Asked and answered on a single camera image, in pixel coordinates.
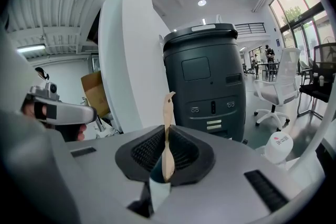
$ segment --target white office chair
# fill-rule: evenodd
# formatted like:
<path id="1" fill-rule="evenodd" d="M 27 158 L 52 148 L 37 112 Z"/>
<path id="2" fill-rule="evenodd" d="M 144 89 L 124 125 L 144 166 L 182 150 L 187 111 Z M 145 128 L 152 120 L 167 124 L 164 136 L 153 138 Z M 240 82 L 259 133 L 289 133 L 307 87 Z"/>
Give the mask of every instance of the white office chair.
<path id="1" fill-rule="evenodd" d="M 300 57 L 300 50 L 297 48 L 285 48 L 282 51 L 281 60 L 278 69 L 278 75 L 275 82 L 266 82 L 262 80 L 255 80 L 256 92 L 255 96 L 261 100 L 272 104 L 272 110 L 258 109 L 254 112 L 254 115 L 258 115 L 259 112 L 265 112 L 266 115 L 262 116 L 256 122 L 256 126 L 267 119 L 274 118 L 277 121 L 277 131 L 281 131 L 282 125 L 279 116 L 285 117 L 286 122 L 289 122 L 288 115 L 276 112 L 276 106 L 282 106 L 299 96 L 299 91 L 295 82 L 296 67 Z"/>

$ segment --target floor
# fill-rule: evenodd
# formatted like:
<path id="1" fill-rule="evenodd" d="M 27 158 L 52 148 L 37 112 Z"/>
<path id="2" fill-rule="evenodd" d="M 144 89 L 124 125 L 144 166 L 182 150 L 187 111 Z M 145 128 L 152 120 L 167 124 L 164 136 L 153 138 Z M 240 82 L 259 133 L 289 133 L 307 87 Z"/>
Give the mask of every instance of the floor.
<path id="1" fill-rule="evenodd" d="M 248 74 L 245 77 L 245 85 L 246 85 L 246 122 L 245 122 L 245 131 L 244 131 L 244 139 L 247 139 L 248 146 L 253 149 L 256 149 L 260 146 L 266 145 L 269 137 L 272 133 L 276 132 L 277 126 L 274 119 L 266 119 L 261 122 L 260 126 L 256 127 L 256 120 L 262 117 L 263 113 L 260 113 L 257 116 L 254 116 L 254 112 L 257 109 L 269 109 L 271 110 L 271 104 L 260 100 L 258 97 L 254 96 L 255 88 L 254 88 L 254 80 L 255 75 Z M 296 77 L 296 83 L 299 87 L 300 84 L 300 76 Z M 305 151 L 310 141 L 314 137 L 321 120 L 316 116 L 313 116 L 311 113 L 306 114 L 301 117 L 297 117 L 297 106 L 298 106 L 299 98 L 294 99 L 293 101 L 283 105 L 276 107 L 276 111 L 283 112 L 287 114 L 290 118 L 290 122 L 285 125 L 285 118 L 280 117 L 281 122 L 284 124 L 282 131 L 289 134 L 294 141 L 294 146 L 292 152 L 287 157 L 287 160 L 290 161 L 297 157 L 300 157 L 301 154 Z M 308 108 L 310 102 L 310 97 L 302 94 L 301 99 L 301 109 L 300 111 L 304 111 Z M 318 101 L 317 103 L 317 111 L 323 115 L 327 104 Z"/>

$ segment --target fluorescent light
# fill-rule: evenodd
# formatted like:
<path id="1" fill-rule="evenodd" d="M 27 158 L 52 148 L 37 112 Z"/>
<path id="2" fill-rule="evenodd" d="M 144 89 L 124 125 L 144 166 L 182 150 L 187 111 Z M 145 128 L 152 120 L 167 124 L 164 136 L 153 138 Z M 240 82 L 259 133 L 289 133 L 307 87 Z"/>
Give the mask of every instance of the fluorescent light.
<path id="1" fill-rule="evenodd" d="M 200 1 L 198 1 L 198 5 L 200 7 L 204 6 L 205 4 L 206 4 L 206 0 L 200 0 Z"/>
<path id="2" fill-rule="evenodd" d="M 44 45 L 37 45 L 37 46 L 29 46 L 29 47 L 25 47 L 25 48 L 19 48 L 17 49 L 18 52 L 28 52 L 28 51 L 32 51 L 32 50 L 43 50 L 45 49 L 46 46 Z"/>

